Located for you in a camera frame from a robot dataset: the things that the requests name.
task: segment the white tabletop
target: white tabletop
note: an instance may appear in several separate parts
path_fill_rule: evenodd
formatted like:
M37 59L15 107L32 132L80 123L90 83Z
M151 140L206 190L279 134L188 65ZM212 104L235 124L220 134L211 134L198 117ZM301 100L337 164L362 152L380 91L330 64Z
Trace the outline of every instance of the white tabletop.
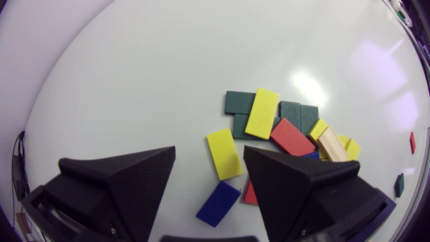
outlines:
M373 237L389 240L417 186L430 99L411 41L375 0L115 1L73 41L37 98L26 129L31 189L59 173L62 157L175 145L150 241L165 234L267 241L257 206L237 202L216 228L195 217L219 182L206 135L233 127L225 92L258 87L318 106L337 134L358 142L360 177L397 204ZM244 168L243 145L279 150L267 141L235 144ZM226 182L244 191L244 171ZM395 199L400 173L405 190Z

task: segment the yellow block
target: yellow block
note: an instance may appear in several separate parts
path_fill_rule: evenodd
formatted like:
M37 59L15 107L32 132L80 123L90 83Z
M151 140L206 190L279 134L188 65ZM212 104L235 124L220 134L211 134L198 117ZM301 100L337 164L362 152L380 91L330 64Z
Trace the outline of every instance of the yellow block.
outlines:
M348 135L338 135L338 138L341 140L344 147L346 147L347 142L348 142ZM318 152L319 152L319 158L320 159L327 159L328 160L327 156L324 154L322 149L318 149Z
M344 148L346 149L347 142L348 142L348 136L347 135L338 135L338 138L341 140L342 145L344 145Z
M348 154L347 161L358 161L358 156L361 151L361 147L355 142L354 139L349 139L347 145L345 146L345 150Z
M219 180L243 174L230 129L209 134L206 138L208 139Z
M264 140L269 139L278 107L278 98L277 93L262 88L257 89L245 133Z
M322 118L319 118L307 136L316 143L316 140L321 136L328 126L329 125Z

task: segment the dark green block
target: dark green block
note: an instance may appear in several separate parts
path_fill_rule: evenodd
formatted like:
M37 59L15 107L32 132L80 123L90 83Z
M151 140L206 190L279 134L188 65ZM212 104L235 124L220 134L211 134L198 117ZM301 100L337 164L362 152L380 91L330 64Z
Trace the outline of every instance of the dark green block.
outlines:
M300 103L298 102L279 102L279 117L286 118L294 127L299 131L301 129L301 114L300 114Z
M396 191L396 197L400 197L403 193L403 189L405 188L405 181L403 178L403 173L397 176L396 183L394 184L394 189Z
M246 124L248 123L249 115L246 114L235 114L233 124L233 138L244 139L244 140L264 140L258 137L245 133ZM276 117L273 121L272 130L279 123L280 118Z
M225 114L250 114L255 93L227 91L225 94Z
M275 117L275 120L273 121L272 130L278 125L279 121L281 121L281 118Z
M310 132L313 125L319 118L318 107L302 105L300 113L301 113L300 131L303 135L307 136L307 134Z

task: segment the red block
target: red block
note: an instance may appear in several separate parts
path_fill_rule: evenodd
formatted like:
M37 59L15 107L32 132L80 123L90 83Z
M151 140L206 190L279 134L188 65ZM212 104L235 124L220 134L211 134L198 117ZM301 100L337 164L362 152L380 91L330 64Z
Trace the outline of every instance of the red block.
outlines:
M258 205L257 197L255 196L254 187L252 187L251 181L249 181L248 189L246 190L245 197L243 198L243 201L246 203Z
M411 142L412 154L414 154L415 153L415 137L414 137L414 132L411 132L411 137L409 138L409 141Z
M285 118L281 119L270 134L270 138L287 153L295 156L307 155L315 149L315 146Z

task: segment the wooden block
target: wooden block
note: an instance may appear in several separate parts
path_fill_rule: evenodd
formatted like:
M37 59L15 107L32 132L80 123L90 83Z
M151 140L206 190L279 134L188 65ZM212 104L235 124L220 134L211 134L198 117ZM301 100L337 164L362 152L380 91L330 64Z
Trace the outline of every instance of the wooden block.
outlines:
M279 117L286 118L296 129L301 129L300 103L298 102L279 102Z
M345 150L347 151L348 158L347 161L358 161L358 156L360 155L361 147L355 142L354 139L349 139Z
M307 154L307 155L302 155L302 157L319 160L319 152L315 151L315 152L312 152L312 153Z
M301 128L300 132L307 136L313 125L319 118L318 107L301 105L300 107Z
M245 133L268 140L273 126L279 94L258 88Z
M396 183L394 184L394 190L396 191L396 197L399 198L405 188L405 181L403 173L397 176Z
M258 205L257 197L255 196L254 187L252 186L251 181L248 183L248 189L246 189L243 201L246 203Z
M210 226L216 227L239 196L240 191L220 181L196 217Z
M287 119L282 118L270 138L291 155L302 156L312 153L315 146L294 127Z
M415 136L414 136L414 132L411 132L411 136L409 138L409 141L411 142L411 151L412 151L412 154L415 154Z
M340 139L340 141L342 142L344 147L346 147L347 142L348 142L348 136L338 135L338 138ZM319 152L319 158L320 159L327 159L327 156L324 154L324 151L322 149L318 149L318 152Z
M243 174L230 129L206 136L219 180Z
M317 142L330 161L347 160L348 154L345 147L330 126L324 130Z
M250 114L255 93L227 91L225 94L225 114Z
M322 118L319 118L307 136L316 143L316 140L321 136L328 126L329 125Z
M244 140L263 140L261 138L249 135L245 133L246 124L248 123L249 115L246 114L235 114L233 124L233 138L244 139ZM275 117L273 120L272 130L279 123L280 118Z

